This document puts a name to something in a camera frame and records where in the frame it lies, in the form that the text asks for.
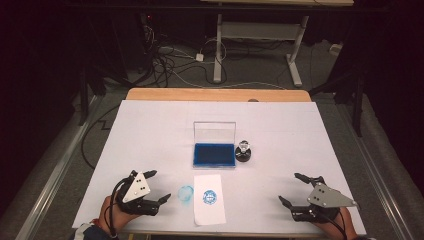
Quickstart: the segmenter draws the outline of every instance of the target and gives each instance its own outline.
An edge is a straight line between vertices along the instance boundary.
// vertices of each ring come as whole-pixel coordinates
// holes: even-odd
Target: white paper card
[[[221,175],[194,176],[194,222],[197,225],[226,223]]]

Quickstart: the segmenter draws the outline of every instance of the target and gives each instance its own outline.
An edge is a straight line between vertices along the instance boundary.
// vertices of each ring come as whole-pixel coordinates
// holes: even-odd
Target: wooden table edge
[[[132,88],[126,100],[311,102],[311,97],[305,90]]]

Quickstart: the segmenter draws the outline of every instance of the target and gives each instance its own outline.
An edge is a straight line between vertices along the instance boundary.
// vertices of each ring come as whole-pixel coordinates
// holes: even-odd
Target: white cable
[[[208,43],[210,43],[212,41],[218,42],[218,40],[216,40],[216,38],[211,38],[208,41],[206,41],[205,44],[203,44],[203,46],[206,46],[206,44],[208,44]],[[225,45],[224,45],[224,43],[222,41],[220,41],[219,43],[221,43],[221,46],[224,48],[224,57],[221,58],[221,61],[222,61],[227,56],[227,48],[225,47]]]
[[[153,31],[153,29],[151,27],[149,27],[149,26],[145,26],[145,27],[149,30],[149,35],[148,35],[148,38],[147,38],[147,42],[149,42],[150,36],[152,36],[152,44],[150,45],[150,47],[148,49],[148,50],[150,50],[150,49],[152,49],[153,42],[155,41],[155,32]]]
[[[177,52],[180,52],[180,53],[184,53],[185,54],[185,55],[175,55],[177,57],[187,57],[187,58],[194,59],[194,57],[190,56],[188,53],[186,53],[186,52],[184,52],[182,50],[179,50],[179,49],[176,49],[176,48],[172,48],[172,47],[160,47],[159,49],[161,49],[161,48],[172,49],[173,51],[177,51]]]
[[[274,84],[270,84],[270,83],[264,83],[264,82],[248,82],[248,83],[239,83],[239,84],[234,84],[234,85],[228,85],[228,86],[219,86],[219,87],[204,87],[201,85],[197,85],[197,84],[193,84],[190,82],[187,82],[186,80],[184,80],[180,75],[178,75],[178,73],[174,72],[174,70],[170,69],[170,68],[166,68],[164,67],[167,71],[169,71],[170,73],[174,74],[175,76],[177,76],[182,82],[184,82],[187,85],[193,86],[193,87],[197,87],[197,88],[204,88],[204,89],[220,89],[220,88],[232,88],[232,87],[237,87],[237,86],[243,86],[243,85],[266,85],[266,86],[272,86],[275,88],[279,88],[279,89],[284,89],[287,90],[286,88],[280,87],[278,85],[274,85]]]

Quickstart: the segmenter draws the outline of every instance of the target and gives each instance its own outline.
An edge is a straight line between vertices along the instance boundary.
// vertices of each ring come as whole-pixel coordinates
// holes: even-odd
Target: stamp
[[[203,202],[209,205],[212,205],[216,202],[216,193],[212,190],[207,190],[204,194],[203,194]]]

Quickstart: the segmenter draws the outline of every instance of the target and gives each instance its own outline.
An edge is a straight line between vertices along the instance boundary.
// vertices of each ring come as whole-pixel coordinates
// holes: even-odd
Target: blue box
[[[234,144],[196,143],[194,167],[235,167]]]

